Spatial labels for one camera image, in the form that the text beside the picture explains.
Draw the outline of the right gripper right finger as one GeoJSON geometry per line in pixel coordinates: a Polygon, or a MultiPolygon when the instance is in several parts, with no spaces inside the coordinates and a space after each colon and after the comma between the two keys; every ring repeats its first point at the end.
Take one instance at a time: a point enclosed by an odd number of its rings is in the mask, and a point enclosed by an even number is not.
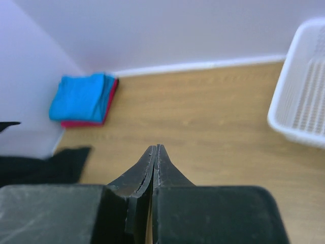
{"type": "Polygon", "coordinates": [[[152,243],[158,243],[158,203],[156,192],[159,187],[195,187],[170,160],[163,144],[157,145],[153,170],[153,189],[151,200],[152,243]]]}

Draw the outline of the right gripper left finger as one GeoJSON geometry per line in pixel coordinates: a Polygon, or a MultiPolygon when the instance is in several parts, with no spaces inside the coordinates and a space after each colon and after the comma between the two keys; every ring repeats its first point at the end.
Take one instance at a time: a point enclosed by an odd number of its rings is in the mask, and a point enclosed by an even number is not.
{"type": "Polygon", "coordinates": [[[153,187],[155,146],[148,147],[140,159],[107,186],[127,201],[122,243],[145,243],[153,187]]]}

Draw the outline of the black t shirt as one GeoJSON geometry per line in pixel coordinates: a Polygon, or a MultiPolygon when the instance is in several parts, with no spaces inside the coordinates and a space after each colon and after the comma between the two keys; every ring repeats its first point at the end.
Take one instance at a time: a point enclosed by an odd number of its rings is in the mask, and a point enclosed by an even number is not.
{"type": "Polygon", "coordinates": [[[75,184],[91,147],[65,148],[45,159],[1,156],[1,187],[8,185],[75,184]]]}

